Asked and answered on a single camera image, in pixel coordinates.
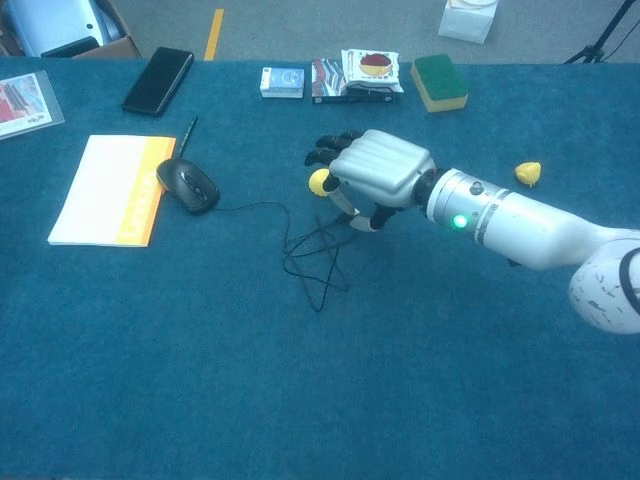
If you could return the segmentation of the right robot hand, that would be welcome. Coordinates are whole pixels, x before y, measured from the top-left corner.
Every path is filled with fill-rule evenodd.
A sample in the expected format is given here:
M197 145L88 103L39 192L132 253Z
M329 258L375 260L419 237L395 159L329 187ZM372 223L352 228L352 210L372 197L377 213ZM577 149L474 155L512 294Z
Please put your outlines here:
M376 232L397 212L424 207L439 178L430 152L380 130L325 135L307 153L304 164L326 166L320 181L327 195L358 231ZM367 217L348 200L342 186L363 194L376 205Z

